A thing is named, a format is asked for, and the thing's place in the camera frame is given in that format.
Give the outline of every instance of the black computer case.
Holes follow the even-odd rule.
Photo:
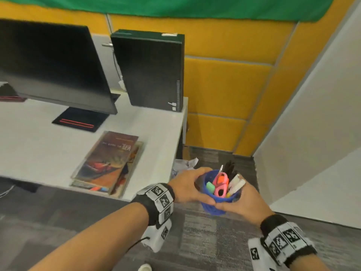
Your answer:
[[[111,42],[132,105],[182,111],[183,34],[118,30]]]

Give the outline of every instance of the pink scissors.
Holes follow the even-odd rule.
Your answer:
[[[220,172],[213,180],[213,185],[215,186],[214,195],[220,198],[224,198],[227,193],[229,179],[227,174]]]

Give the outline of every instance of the yellow wall panel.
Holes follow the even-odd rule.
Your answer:
[[[251,156],[259,143],[262,141],[264,135],[266,135],[268,129],[269,125],[249,124],[234,154]]]
[[[184,61],[188,111],[247,119],[271,66],[209,59]]]
[[[88,26],[91,33],[109,34],[105,15],[58,8],[43,8],[0,1],[0,18]]]
[[[177,19],[112,15],[114,30],[181,33],[186,55],[274,63],[292,22],[232,19]]]
[[[315,23],[299,23],[279,63],[280,67],[308,69],[322,51],[354,0],[334,0]]]
[[[277,69],[251,118],[251,123],[271,124],[291,97],[307,70]]]
[[[243,120],[188,114],[186,144],[232,151],[246,123]]]

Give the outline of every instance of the computer monitor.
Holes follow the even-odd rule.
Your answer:
[[[0,71],[20,97],[71,107],[53,123],[95,131],[117,113],[87,26],[0,19]]]

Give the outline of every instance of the person's left hand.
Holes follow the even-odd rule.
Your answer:
[[[199,176],[211,170],[212,168],[209,167],[200,167],[196,170],[185,170],[171,180],[168,184],[173,188],[175,202],[185,203],[197,200],[208,205],[215,205],[214,199],[199,192],[194,186],[194,182]]]

